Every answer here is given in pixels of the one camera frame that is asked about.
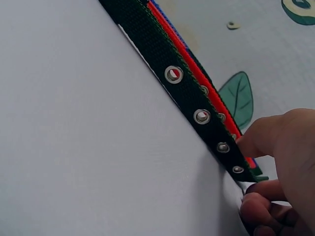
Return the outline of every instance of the green leaf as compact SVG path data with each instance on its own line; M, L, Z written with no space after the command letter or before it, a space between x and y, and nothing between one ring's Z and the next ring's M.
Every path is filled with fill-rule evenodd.
M244 129L253 114L252 88L247 74L241 71L233 75L219 90L219 94L238 127Z

